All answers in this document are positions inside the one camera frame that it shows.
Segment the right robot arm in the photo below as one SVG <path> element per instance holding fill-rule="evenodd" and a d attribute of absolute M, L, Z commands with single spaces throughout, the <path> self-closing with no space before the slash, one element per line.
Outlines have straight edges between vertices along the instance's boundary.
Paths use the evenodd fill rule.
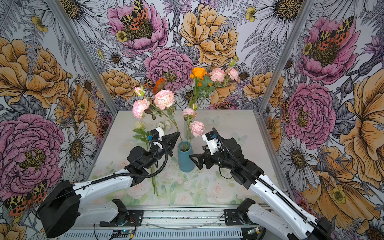
<path fill-rule="evenodd" d="M 332 225 L 299 207 L 269 179 L 254 162 L 246 159 L 236 140 L 223 139 L 210 132 L 203 135 L 206 145 L 202 154 L 190 156 L 199 168 L 228 169 L 233 180 L 261 198 L 272 208 L 264 210 L 246 198 L 237 207 L 235 220 L 241 225 L 258 224 L 284 240 L 329 240 Z"/>

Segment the small pink carnation stem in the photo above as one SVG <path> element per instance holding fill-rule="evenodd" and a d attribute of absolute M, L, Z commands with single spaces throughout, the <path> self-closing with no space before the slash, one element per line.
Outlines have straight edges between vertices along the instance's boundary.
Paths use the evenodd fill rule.
<path fill-rule="evenodd" d="M 196 120 L 196 117 L 198 116 L 196 110 L 191 108 L 184 109 L 182 112 L 182 116 L 185 121 L 188 121 L 190 123 L 190 130 L 195 138 L 202 137 L 202 135 L 205 134 L 205 125 L 202 122 Z"/>

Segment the orange marigold flower stem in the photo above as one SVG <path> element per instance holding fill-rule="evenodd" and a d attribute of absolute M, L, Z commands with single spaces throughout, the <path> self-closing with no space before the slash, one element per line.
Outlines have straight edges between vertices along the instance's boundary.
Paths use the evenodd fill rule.
<path fill-rule="evenodd" d="M 166 85 L 167 85 L 167 81 L 165 77 L 157 80 L 153 87 L 153 94 L 157 94 L 158 92 L 164 90 Z"/>

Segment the clear ribbed glass vase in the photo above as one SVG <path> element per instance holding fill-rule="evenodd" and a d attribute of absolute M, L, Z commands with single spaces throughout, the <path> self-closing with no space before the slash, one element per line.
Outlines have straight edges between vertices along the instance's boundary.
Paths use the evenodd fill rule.
<path fill-rule="evenodd" d="M 192 140 L 194 138 L 194 135 L 192 134 L 190 130 L 190 123 L 188 121 L 184 121 L 184 137 L 186 138 L 187 141 Z"/>

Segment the large pink peony stem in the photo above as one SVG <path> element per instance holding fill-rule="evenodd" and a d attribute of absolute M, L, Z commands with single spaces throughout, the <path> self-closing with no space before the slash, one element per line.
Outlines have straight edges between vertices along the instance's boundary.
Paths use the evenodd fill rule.
<path fill-rule="evenodd" d="M 230 87 L 233 83 L 240 83 L 240 74 L 235 68 L 235 64 L 235 60 L 230 60 L 227 68 L 215 68 L 209 72 L 207 75 L 207 86 L 216 89 Z"/>

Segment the yellow orange poppy stem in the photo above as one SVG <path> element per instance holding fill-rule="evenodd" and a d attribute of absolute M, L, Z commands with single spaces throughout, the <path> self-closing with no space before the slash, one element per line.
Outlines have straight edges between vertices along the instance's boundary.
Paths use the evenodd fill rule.
<path fill-rule="evenodd" d="M 197 110 L 214 91 L 213 81 L 206 69 L 195 67 L 192 69 L 190 79 L 194 82 L 193 92 L 189 101 L 189 106 Z"/>

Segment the teal ceramic vase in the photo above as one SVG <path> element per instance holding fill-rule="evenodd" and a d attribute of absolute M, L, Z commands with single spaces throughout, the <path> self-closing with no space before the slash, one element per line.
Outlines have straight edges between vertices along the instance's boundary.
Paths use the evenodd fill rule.
<path fill-rule="evenodd" d="M 190 159 L 193 155 L 193 148 L 189 142 L 183 141 L 178 145 L 178 164 L 179 169 L 184 173 L 189 173 L 194 170 L 195 164 Z"/>

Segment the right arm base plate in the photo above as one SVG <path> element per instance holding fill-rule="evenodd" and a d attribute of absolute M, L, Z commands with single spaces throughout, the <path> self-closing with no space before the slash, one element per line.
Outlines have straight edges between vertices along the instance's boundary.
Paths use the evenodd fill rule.
<path fill-rule="evenodd" d="M 224 222 L 226 226 L 256 226 L 248 216 L 237 209 L 224 209 Z"/>

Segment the cream rose stem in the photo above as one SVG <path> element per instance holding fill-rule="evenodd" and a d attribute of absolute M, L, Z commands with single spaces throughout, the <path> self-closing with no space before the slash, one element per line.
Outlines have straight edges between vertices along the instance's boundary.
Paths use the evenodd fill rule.
<path fill-rule="evenodd" d="M 133 138 L 136 141 L 140 141 L 140 144 L 146 151 L 150 151 L 151 149 L 151 143 L 150 143 L 150 140 L 148 140 L 148 137 L 150 136 L 150 130 L 151 129 L 148 127 L 148 125 L 142 120 L 137 121 L 134 124 Z M 155 163 L 155 165 L 152 165 L 150 168 L 150 173 L 153 174 L 156 171 L 157 167 L 158 167 L 157 163 Z M 151 181 L 152 181 L 154 195 L 158 197 L 159 194 L 158 194 L 158 188 L 156 184 L 156 178 L 155 177 L 151 178 Z"/>

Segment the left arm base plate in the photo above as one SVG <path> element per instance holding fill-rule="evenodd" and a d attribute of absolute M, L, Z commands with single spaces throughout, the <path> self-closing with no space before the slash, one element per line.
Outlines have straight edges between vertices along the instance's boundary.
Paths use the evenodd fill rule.
<path fill-rule="evenodd" d="M 100 222 L 100 227 L 140 227 L 144 217 L 143 210 L 126 210 L 119 212 L 110 222 Z"/>

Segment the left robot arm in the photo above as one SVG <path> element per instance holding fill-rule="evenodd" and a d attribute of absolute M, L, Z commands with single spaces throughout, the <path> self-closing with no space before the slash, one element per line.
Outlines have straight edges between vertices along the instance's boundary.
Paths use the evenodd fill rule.
<path fill-rule="evenodd" d="M 60 182 L 47 195 L 37 210 L 49 239 L 60 237 L 76 225 L 104 222 L 123 226 L 129 220 L 127 207 L 119 199 L 110 204 L 93 201 L 115 191 L 129 189 L 143 180 L 158 175 L 166 166 L 177 145 L 180 132 L 165 135 L 159 128 L 150 131 L 150 149 L 140 146 L 131 149 L 129 164 L 122 170 L 96 180 L 72 184 Z"/>

